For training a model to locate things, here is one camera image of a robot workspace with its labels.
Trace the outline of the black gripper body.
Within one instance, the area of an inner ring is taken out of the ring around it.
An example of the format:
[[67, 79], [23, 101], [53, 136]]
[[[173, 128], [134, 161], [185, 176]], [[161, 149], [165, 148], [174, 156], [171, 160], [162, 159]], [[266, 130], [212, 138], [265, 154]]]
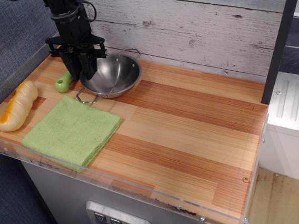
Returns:
[[107, 56], [104, 39], [92, 34], [91, 20], [88, 19], [85, 11], [52, 14], [51, 18], [59, 33], [58, 36], [45, 40], [50, 47], [51, 54], [58, 56], [59, 49], [54, 45], [60, 45], [68, 52], [79, 55], [86, 53], [90, 60]]

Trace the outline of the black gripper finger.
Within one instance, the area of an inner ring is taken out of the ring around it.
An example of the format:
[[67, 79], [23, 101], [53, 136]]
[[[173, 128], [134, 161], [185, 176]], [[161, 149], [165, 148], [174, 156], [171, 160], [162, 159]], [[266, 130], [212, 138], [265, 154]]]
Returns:
[[82, 72], [82, 66], [78, 56], [71, 52], [61, 52], [60, 57], [71, 76], [75, 80], [79, 80]]
[[90, 53], [81, 53], [79, 55], [79, 60], [85, 78], [87, 80], [92, 79], [98, 69], [97, 59]]

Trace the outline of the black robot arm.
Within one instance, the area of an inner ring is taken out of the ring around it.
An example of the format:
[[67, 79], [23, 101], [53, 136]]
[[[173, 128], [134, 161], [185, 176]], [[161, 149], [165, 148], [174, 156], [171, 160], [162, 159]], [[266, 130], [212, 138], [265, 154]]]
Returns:
[[92, 79], [98, 70], [97, 60], [107, 56], [105, 39], [93, 35], [87, 16], [85, 0], [43, 0], [50, 9], [59, 35], [46, 39], [51, 56], [61, 57], [67, 70], [76, 80]]

